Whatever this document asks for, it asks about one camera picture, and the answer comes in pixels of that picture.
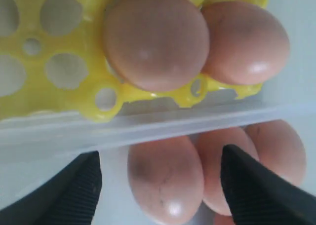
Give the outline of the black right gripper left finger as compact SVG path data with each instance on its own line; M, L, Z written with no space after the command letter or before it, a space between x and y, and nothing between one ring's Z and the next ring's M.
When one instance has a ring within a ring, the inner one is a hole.
M1 209L2 225L90 225L102 188L100 156L83 153L45 184Z

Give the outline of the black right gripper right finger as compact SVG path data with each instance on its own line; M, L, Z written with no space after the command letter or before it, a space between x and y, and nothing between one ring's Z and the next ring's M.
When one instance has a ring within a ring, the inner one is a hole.
M236 145L223 147L221 185L236 225L314 225L316 198Z

